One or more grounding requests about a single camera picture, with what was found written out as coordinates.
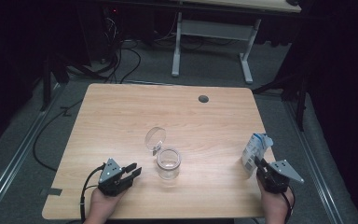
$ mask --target white desk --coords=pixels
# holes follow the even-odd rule
[[[182,2],[212,4],[225,7],[247,7],[259,10],[274,10],[280,12],[299,13],[299,6],[290,6],[285,0],[184,0]],[[243,26],[228,23],[182,20],[182,13],[178,13],[176,29],[176,46],[173,54],[172,76],[178,77],[180,70],[180,43],[182,35],[198,35],[206,37],[216,37],[225,39],[235,39],[247,41],[244,53],[240,54],[242,71],[245,76],[245,82],[253,83],[252,75],[249,69],[248,57],[255,42],[255,37],[261,20],[256,20],[254,25]]]

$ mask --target black cable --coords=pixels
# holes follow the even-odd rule
[[[218,45],[218,46],[227,46],[227,45],[233,45],[237,42],[240,42],[239,40],[234,40],[234,39],[230,39],[228,40],[226,43],[219,43],[219,42],[216,42],[216,41],[212,41],[210,39],[205,39],[204,40],[205,42],[209,43],[209,44],[213,44],[213,45]]]
[[[286,194],[284,194],[284,192],[282,192],[281,195],[283,196],[284,200],[286,201],[286,205],[287,205],[287,214],[286,214],[286,218],[284,219],[284,223],[287,223],[289,221],[289,218],[292,215],[293,208],[295,207],[295,202],[296,202],[296,196],[295,196],[295,193],[294,193],[292,187],[290,187],[290,186],[288,186],[288,187],[292,191],[292,194],[293,194],[293,204],[290,204],[289,200],[286,197]]]
[[[39,163],[41,164],[42,166],[44,166],[45,168],[53,171],[53,172],[57,172],[57,169],[51,167],[51,166],[48,166],[46,165],[45,163],[43,163],[41,160],[39,160],[39,158],[37,157],[37,154],[36,154],[36,143],[37,143],[37,140],[39,139],[40,135],[42,134],[43,131],[46,130],[46,128],[49,126],[49,124],[54,121],[57,117],[59,117],[60,115],[62,115],[63,113],[66,113],[69,109],[71,109],[72,107],[74,107],[75,105],[79,104],[80,102],[82,102],[82,100],[74,103],[73,105],[69,106],[68,108],[65,108],[61,113],[59,113],[58,115],[56,115],[54,118],[52,118],[51,120],[48,121],[48,123],[45,124],[45,126],[43,126],[43,128],[40,130],[39,134],[37,135],[36,139],[34,140],[34,145],[33,145],[33,155],[34,155],[34,159]]]
[[[120,84],[123,84],[124,79],[125,79],[127,76],[129,76],[133,71],[135,71],[135,70],[139,67],[139,64],[141,64],[141,55],[139,55],[138,52],[136,52],[136,51],[133,50],[133,49],[126,49],[126,50],[129,50],[129,51],[132,51],[133,53],[135,53],[135,54],[138,56],[139,61],[138,61],[138,63],[136,64],[136,66],[135,66],[127,75],[125,75],[125,76],[120,80]]]
[[[172,33],[173,28],[175,27],[177,17],[178,17],[178,12],[175,13],[175,17],[173,18],[171,30],[165,36],[163,36],[162,38],[153,40],[156,44],[158,44],[160,46],[172,46],[172,45],[174,45],[175,42],[173,42],[170,45],[161,45],[161,44],[159,44],[159,41],[164,41],[164,40],[168,40],[168,39],[171,39],[173,37],[176,37],[176,35],[171,35],[170,36],[170,34]]]
[[[154,43],[159,46],[162,46],[162,47],[170,47],[170,46],[175,45],[175,43],[176,43],[175,40],[172,40],[172,38],[174,38],[174,37],[176,37],[176,35],[170,36],[169,38],[166,38],[166,39],[155,40]],[[170,44],[161,44],[159,42],[170,42]]]
[[[115,83],[117,83],[116,71],[117,71],[118,67],[119,67],[120,64],[121,64],[122,44],[123,44],[123,43],[121,42],[120,47],[118,48],[118,62],[117,62],[117,64],[116,64],[115,68],[113,69],[112,73],[107,77],[107,79],[106,79],[106,81],[105,81],[104,83],[108,82],[109,79],[111,79],[111,80],[110,80],[110,83],[112,83],[113,77],[115,78]]]
[[[252,220],[253,220],[256,224],[260,224],[260,222],[258,222],[257,219],[252,218]]]
[[[97,188],[97,187],[98,187],[98,185],[91,185],[91,186],[86,187],[86,189]]]
[[[89,181],[90,181],[90,178],[91,178],[95,173],[97,173],[98,171],[103,170],[103,168],[105,167],[105,165],[106,165],[106,163],[103,163],[102,166],[100,166],[100,167],[96,168],[95,170],[93,170],[93,171],[91,172],[91,174],[89,174],[89,176],[87,177],[86,182],[84,183],[83,190],[81,191],[81,196],[80,196],[80,215],[81,215],[81,221],[82,221],[82,223],[83,223],[84,221],[86,221],[86,209],[85,209],[85,204],[84,204],[84,199],[85,199],[84,194],[85,194],[85,192],[86,192],[86,189],[88,189],[87,185],[88,185],[88,183],[89,183]]]
[[[180,46],[181,46],[181,48],[182,49],[186,49],[186,50],[190,50],[190,51],[195,51],[195,50],[197,50],[197,49],[200,49],[203,45],[204,45],[204,38],[203,37],[194,37],[193,39],[196,39],[195,41],[193,41],[192,43],[196,43],[196,42],[200,42],[200,44],[198,45],[198,46],[196,46],[195,48],[187,48],[187,47],[185,47],[183,44],[181,44]]]

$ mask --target transparent cup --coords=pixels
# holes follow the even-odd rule
[[[165,148],[158,152],[158,175],[163,179],[174,179],[179,175],[181,156],[174,148]]]

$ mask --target wrist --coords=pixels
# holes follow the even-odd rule
[[[94,216],[93,214],[89,214],[84,224],[104,224],[106,222],[106,218],[102,216]]]
[[[266,224],[284,224],[286,213],[280,209],[269,211],[265,214]]]

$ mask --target robotic arm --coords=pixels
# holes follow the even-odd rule
[[[141,174],[142,167],[121,179],[124,173],[131,172],[136,168],[136,165],[136,163],[133,163],[127,167],[119,167],[118,164],[110,158],[101,173],[98,189],[100,189],[104,195],[116,197],[122,191],[130,188],[133,179]]]
[[[275,161],[267,163],[264,159],[255,157],[257,177],[264,189],[270,193],[284,193],[289,187],[290,179],[303,184],[304,179],[296,172],[288,161]]]

